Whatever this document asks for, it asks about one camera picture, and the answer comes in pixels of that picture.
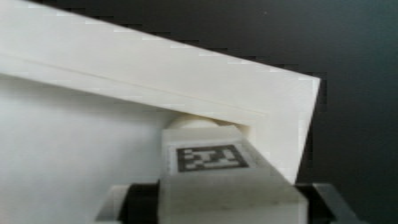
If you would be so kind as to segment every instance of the white surface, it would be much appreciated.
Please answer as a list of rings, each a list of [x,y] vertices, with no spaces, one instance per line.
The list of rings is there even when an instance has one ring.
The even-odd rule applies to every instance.
[[[180,171],[178,149],[226,145],[235,145],[249,167]],[[308,200],[235,126],[167,129],[162,148],[160,224],[308,223]],[[192,152],[206,154],[205,167],[210,163],[226,165],[224,156],[208,157],[215,150],[228,149]],[[201,157],[187,158],[191,164]],[[237,161],[233,154],[230,157],[228,161]]]
[[[114,185],[160,176],[182,114],[0,75],[0,223],[91,224]]]
[[[294,182],[318,79],[34,3],[0,6],[0,72],[249,125]]]

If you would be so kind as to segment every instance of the black background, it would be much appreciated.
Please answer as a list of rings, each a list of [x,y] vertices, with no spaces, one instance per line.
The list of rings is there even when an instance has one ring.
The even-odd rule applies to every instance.
[[[59,0],[66,10],[324,79],[299,182],[398,223],[398,1]]]

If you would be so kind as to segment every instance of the white block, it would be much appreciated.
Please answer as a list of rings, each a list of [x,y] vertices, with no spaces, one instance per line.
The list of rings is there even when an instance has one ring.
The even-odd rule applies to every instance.
[[[308,223],[306,198],[233,126],[164,131],[159,218],[160,224]]]

